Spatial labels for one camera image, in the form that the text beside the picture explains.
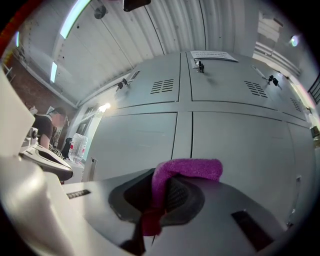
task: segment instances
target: dark hair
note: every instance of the dark hair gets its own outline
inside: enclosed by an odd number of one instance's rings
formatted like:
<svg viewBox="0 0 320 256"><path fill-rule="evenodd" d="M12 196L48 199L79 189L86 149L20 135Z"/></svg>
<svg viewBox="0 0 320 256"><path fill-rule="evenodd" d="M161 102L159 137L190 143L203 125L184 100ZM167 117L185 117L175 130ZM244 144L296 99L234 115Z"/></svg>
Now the dark hair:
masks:
<svg viewBox="0 0 320 256"><path fill-rule="evenodd" d="M60 115L62 115L64 117L67 116L67 113L66 113L66 111L65 111L65 109L63 107L57 107L54 110L52 110L50 113L58 113L58 114L60 114Z"/></svg>

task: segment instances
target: pink fabric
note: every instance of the pink fabric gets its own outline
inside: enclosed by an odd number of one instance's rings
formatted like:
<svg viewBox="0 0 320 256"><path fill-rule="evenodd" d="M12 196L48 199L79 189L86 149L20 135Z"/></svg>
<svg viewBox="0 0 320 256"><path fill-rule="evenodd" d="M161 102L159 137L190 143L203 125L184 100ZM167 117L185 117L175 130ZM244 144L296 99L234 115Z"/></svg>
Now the pink fabric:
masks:
<svg viewBox="0 0 320 256"><path fill-rule="evenodd" d="M187 177L199 177L219 181L222 164L217 159L174 159L160 163L152 177L152 201L150 208L142 215L144 236L155 236L161 232L159 220L165 214L164 200L166 182L171 177L181 174Z"/></svg>
<svg viewBox="0 0 320 256"><path fill-rule="evenodd" d="M222 164L218 159L174 159L160 163L152 177L153 208L163 208L166 194L166 182L171 177L181 174L187 177L199 177L219 181Z"/></svg>

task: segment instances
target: person's arm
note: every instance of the person's arm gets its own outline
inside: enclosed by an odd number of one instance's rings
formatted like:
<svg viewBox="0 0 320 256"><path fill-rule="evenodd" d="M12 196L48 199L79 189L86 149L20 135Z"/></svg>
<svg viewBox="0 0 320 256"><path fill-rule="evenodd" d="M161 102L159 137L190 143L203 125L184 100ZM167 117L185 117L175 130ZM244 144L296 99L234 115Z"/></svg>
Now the person's arm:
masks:
<svg viewBox="0 0 320 256"><path fill-rule="evenodd" d="M49 148L49 143L50 143L50 139L48 138L47 135L42 134L41 135L41 139L40 139L40 145L46 149Z"/></svg>

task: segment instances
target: white corrugated ceiling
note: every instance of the white corrugated ceiling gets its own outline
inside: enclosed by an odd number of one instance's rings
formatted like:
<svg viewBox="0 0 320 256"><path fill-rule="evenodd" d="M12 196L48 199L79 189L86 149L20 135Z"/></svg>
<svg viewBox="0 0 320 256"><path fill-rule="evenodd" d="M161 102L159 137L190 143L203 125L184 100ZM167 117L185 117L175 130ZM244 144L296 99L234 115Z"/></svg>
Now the white corrugated ceiling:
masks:
<svg viewBox="0 0 320 256"><path fill-rule="evenodd" d="M61 46L56 40L74 1L46 1L23 27L26 62L37 65L49 83L55 60L53 86L73 103L155 56L191 50L253 55L259 17L255 0L152 0L131 12L123 11L121 0L102 3L106 15L94 17L101 4L92 0Z"/></svg>

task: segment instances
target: water bottle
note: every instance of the water bottle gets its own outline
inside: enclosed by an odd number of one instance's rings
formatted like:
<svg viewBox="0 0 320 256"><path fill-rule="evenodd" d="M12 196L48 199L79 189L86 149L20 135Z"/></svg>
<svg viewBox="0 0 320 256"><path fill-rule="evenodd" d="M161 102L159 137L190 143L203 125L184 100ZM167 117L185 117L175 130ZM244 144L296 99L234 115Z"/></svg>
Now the water bottle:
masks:
<svg viewBox="0 0 320 256"><path fill-rule="evenodd" d="M70 145L69 159L78 164L82 160L85 154L88 138L81 134L76 133Z"/></svg>

